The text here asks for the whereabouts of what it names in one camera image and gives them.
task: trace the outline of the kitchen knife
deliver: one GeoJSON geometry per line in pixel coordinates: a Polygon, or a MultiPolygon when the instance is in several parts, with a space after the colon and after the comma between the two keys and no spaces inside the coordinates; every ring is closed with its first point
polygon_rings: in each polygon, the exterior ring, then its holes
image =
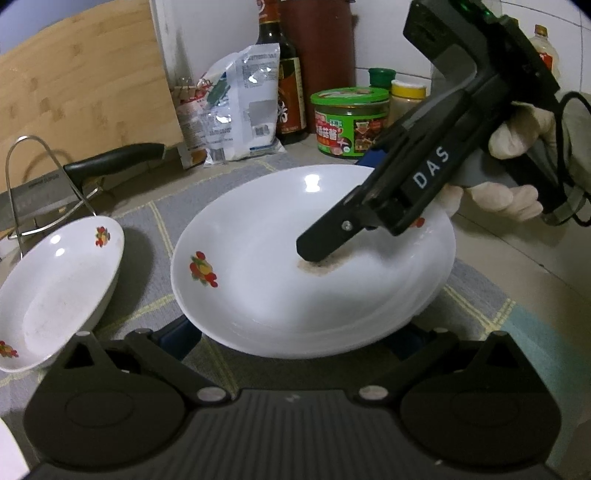
{"type": "MultiPolygon", "coordinates": [[[[165,149],[165,145],[157,143],[127,145],[64,165],[64,170],[74,185],[82,191],[86,180],[113,175],[145,161],[159,160],[164,157],[165,149]]],[[[13,188],[12,198],[19,223],[78,200],[67,179],[57,170],[13,188]]],[[[8,192],[3,192],[0,194],[0,232],[13,227],[8,192]]]]}

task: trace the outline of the jar label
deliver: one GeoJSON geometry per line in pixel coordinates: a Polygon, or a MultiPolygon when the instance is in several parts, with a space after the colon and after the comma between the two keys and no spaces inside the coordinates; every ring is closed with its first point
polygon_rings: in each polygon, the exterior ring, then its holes
{"type": "Polygon", "coordinates": [[[256,0],[256,4],[259,8],[259,23],[271,23],[278,22],[279,16],[279,3],[277,0],[256,0]]]}
{"type": "Polygon", "coordinates": [[[290,134],[306,128],[304,89],[301,84],[300,59],[284,59],[279,63],[277,130],[290,134]]]}
{"type": "Polygon", "coordinates": [[[548,69],[552,71],[552,67],[554,66],[554,59],[552,58],[552,55],[549,55],[545,51],[543,51],[540,52],[540,58],[546,64],[548,69]]]}
{"type": "Polygon", "coordinates": [[[316,112],[320,151],[339,157],[361,157],[383,130],[386,114],[346,116],[316,112]]]}

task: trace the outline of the green lid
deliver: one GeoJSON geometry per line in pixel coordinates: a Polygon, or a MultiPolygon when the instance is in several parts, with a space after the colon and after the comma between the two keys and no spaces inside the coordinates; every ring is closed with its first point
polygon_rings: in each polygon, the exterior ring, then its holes
{"type": "Polygon", "coordinates": [[[396,78],[396,70],[392,69],[369,69],[369,84],[372,87],[385,88],[390,90],[392,80],[396,78]]]}
{"type": "Polygon", "coordinates": [[[388,100],[388,91],[375,87],[350,87],[325,90],[312,95],[314,105],[366,105],[388,100]]]}

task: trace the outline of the powder residue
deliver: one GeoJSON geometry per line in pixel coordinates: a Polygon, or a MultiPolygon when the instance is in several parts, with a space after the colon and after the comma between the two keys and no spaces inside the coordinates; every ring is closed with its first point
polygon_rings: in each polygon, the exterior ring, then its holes
{"type": "Polygon", "coordinates": [[[317,277],[324,277],[330,272],[334,272],[341,267],[353,256],[353,248],[350,245],[343,245],[336,252],[331,253],[328,257],[320,262],[307,262],[300,258],[297,268],[305,273],[315,275],[317,277]]]}

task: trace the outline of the floral pattern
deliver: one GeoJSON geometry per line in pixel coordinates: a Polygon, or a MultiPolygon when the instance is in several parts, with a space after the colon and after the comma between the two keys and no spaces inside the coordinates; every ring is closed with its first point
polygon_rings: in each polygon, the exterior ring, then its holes
{"type": "Polygon", "coordinates": [[[425,219],[423,217],[419,217],[414,221],[411,227],[415,226],[417,228],[421,228],[423,225],[425,225],[425,219]]]}
{"type": "Polygon", "coordinates": [[[210,284],[213,288],[217,288],[217,275],[213,272],[213,267],[205,259],[203,252],[196,252],[195,256],[191,257],[189,270],[193,280],[199,280],[203,285],[210,284]]]}
{"type": "Polygon", "coordinates": [[[96,228],[96,242],[95,245],[97,247],[101,247],[103,248],[106,244],[109,243],[109,240],[111,240],[111,234],[109,233],[109,231],[103,227],[97,227],[96,228]]]}
{"type": "Polygon", "coordinates": [[[3,356],[4,358],[18,358],[18,352],[10,345],[7,345],[0,340],[0,356],[3,356]]]}

